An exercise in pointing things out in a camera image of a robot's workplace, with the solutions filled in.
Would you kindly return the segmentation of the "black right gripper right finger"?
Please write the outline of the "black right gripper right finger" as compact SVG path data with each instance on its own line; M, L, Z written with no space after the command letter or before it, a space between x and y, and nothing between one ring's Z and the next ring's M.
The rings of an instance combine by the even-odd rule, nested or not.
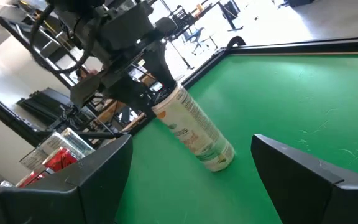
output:
M358 173L261 134L250 150L283 224L358 224Z

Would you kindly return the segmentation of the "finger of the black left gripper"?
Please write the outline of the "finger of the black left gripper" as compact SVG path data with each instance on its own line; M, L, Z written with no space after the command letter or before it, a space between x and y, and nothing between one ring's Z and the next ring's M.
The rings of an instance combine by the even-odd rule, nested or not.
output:
M144 53L144 67L164 87L174 89L177 82L173 79L165 60L165 46L157 46Z
M147 87L141 82L134 81L131 77L122 77L109 87L109 96L129 105L131 108L140 110L146 116L154 116Z

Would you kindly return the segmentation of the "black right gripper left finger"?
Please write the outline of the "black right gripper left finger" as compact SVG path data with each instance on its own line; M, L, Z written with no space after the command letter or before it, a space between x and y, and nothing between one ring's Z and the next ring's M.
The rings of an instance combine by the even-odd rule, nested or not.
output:
M132 153L123 135L24 188L0 187L0 224L113 224Z

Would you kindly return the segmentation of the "blue chair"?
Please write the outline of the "blue chair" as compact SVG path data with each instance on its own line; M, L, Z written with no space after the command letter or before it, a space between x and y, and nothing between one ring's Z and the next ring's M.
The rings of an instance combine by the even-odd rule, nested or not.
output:
M211 48L211 36L204 27L196 28L194 31L186 30L183 40L193 55L199 55Z

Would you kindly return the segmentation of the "person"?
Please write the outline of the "person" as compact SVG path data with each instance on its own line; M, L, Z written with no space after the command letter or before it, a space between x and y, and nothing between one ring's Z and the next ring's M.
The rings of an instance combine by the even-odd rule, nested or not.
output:
M99 72L95 69L79 68L75 73L78 82L80 82L91 75L97 75Z

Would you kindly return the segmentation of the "black office chair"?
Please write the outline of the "black office chair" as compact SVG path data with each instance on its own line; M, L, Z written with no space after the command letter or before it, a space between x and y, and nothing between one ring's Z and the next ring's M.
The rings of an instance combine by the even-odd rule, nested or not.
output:
M234 20L238 18L238 14L240 13L240 9L236 4L235 0L219 0L218 6L222 12L223 17L229 23L231 29L229 31L237 31L242 30L243 25L236 27L234 24Z

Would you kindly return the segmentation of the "green table mat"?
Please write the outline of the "green table mat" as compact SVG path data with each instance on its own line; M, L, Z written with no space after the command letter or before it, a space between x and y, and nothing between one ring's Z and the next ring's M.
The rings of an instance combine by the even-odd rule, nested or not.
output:
M134 136L117 224L280 224L250 153L254 134L358 172L358 55L230 55L190 94L234 161L211 172L152 120Z

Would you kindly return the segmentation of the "black rig strut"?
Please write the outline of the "black rig strut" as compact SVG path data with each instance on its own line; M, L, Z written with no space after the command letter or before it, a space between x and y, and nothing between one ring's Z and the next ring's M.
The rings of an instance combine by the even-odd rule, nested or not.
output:
M63 109L61 115L53 119L53 123L46 130L41 131L0 102L0 121L34 147L38 146L53 132L61 133L66 128L74 130L85 141L89 139L110 140L122 136L121 133L114 133L112 131L84 132L84 129L89 126L90 122L84 122L79 128L75 126L74 122L75 116L80 114L80 111L73 103L69 103L68 108Z

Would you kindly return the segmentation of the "grey metal side table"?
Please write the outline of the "grey metal side table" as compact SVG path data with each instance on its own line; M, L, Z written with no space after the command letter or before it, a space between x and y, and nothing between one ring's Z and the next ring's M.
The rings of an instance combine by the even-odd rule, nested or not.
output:
M30 35L32 25L35 19L26 15L23 19L9 19L0 16L0 25L5 28L14 38L16 38L29 52L30 51ZM55 70L60 69L56 64L62 57L68 56L72 60L74 55L70 52L73 44L70 43L66 35L60 28L59 24L49 27L49 23L39 27L39 31L34 40L34 52L42 59L48 68Z

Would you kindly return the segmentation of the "black frame clamp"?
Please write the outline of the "black frame clamp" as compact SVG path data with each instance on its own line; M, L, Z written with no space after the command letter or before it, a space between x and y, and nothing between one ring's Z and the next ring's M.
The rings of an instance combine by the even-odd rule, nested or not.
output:
M232 49L235 45L238 47L242 47L245 46L246 43L242 37L234 36L233 38L230 39L230 41L226 45L226 50Z

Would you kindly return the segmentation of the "black aluminium table frame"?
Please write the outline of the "black aluminium table frame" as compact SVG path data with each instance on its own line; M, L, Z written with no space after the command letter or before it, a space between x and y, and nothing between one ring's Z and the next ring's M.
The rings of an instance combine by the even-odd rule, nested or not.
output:
M358 143L358 37L223 47L183 86L236 146Z

